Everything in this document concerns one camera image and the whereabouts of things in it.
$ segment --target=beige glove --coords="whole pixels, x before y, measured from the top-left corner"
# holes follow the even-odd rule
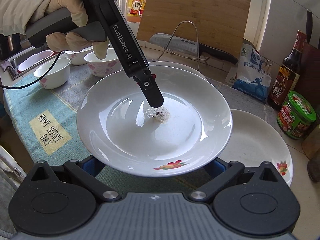
[[[45,14],[50,14],[62,7],[66,7],[70,11],[72,21],[77,26],[86,26],[88,15],[81,0],[51,0],[45,10]],[[78,52],[92,45],[93,51],[99,59],[106,58],[109,44],[109,39],[104,42],[87,41],[77,33],[67,33],[67,35],[64,33],[52,33],[46,37],[46,41],[53,51],[71,50]]]

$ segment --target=vinegar bottle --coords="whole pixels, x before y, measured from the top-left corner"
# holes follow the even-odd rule
[[[278,76],[268,95],[268,104],[278,111],[300,77],[301,56],[306,37],[303,32],[298,31],[293,49],[290,55],[284,58]]]

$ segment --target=black cable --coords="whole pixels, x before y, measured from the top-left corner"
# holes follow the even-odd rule
[[[44,73],[41,77],[39,77],[39,78],[36,79],[35,81],[32,81],[31,83],[29,83],[29,84],[27,84],[27,85],[24,85],[24,86],[20,86],[20,87],[8,87],[8,86],[3,86],[3,85],[0,85],[0,87],[6,88],[6,89],[22,89],[22,88],[26,88],[26,87],[28,87],[28,86],[31,86],[31,85],[37,83],[38,81],[40,81],[41,79],[43,79],[43,78],[50,72],[50,70],[52,70],[53,66],[57,63],[60,55],[61,55],[61,51],[57,54],[56,59],[55,59],[54,62],[52,63],[51,67],[47,70],[47,72]]]

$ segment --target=white bowl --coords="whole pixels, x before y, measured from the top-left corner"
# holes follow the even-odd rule
[[[175,67],[179,69],[183,69],[186,71],[189,71],[193,74],[196,74],[199,77],[202,77],[203,79],[207,80],[204,75],[202,75],[199,71],[195,70],[194,68],[188,67],[183,64],[175,63],[175,62],[169,62],[169,61],[152,61],[149,62],[150,66],[167,66],[167,67]]]
[[[150,66],[164,96],[151,108],[140,87],[119,71],[89,89],[77,112],[87,149],[117,170],[168,177],[196,170],[225,148],[232,130],[220,92],[185,70]]]
[[[94,52],[90,52],[84,57],[88,63],[90,72],[97,77],[106,77],[122,69],[122,65],[114,49],[108,49],[105,59],[100,60]]]
[[[269,161],[290,186],[293,176],[292,159],[280,134],[254,114],[235,109],[231,112],[233,131],[219,158],[225,162],[239,161],[246,167],[259,167],[263,161]]]
[[[71,64],[75,66],[84,65],[87,62],[84,60],[84,56],[93,51],[93,47],[85,48],[79,52],[73,52],[66,50],[68,58],[71,60]]]
[[[25,60],[24,62],[22,62],[19,66],[18,66],[18,73],[21,73],[25,70],[27,70],[28,68],[32,67],[35,63],[37,63],[38,61],[45,59],[47,57],[50,57],[54,54],[53,51],[51,50],[45,50],[45,51],[41,51],[35,55],[30,56],[27,60]]]
[[[55,60],[50,60],[36,69],[33,75],[36,78],[41,77],[52,65]],[[54,89],[62,86],[69,78],[70,59],[59,58],[52,70],[39,81],[40,85],[45,89]]]

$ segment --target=gray rubber grip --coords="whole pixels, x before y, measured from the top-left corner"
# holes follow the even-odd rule
[[[81,37],[88,41],[106,41],[107,37],[103,27],[98,21],[91,21],[84,27],[76,26],[71,19],[71,14],[67,8],[63,7],[57,11],[48,14],[35,23],[28,25],[26,28],[26,36],[30,43],[38,47],[39,44],[45,43],[45,37],[48,34],[60,32],[78,33]]]
[[[181,193],[156,195],[128,193],[124,200],[103,204],[90,222],[64,236],[46,238],[18,233],[12,238],[12,240],[46,239],[258,240],[237,235],[226,229],[212,216],[207,205],[192,203]],[[296,240],[290,234],[270,239]]]

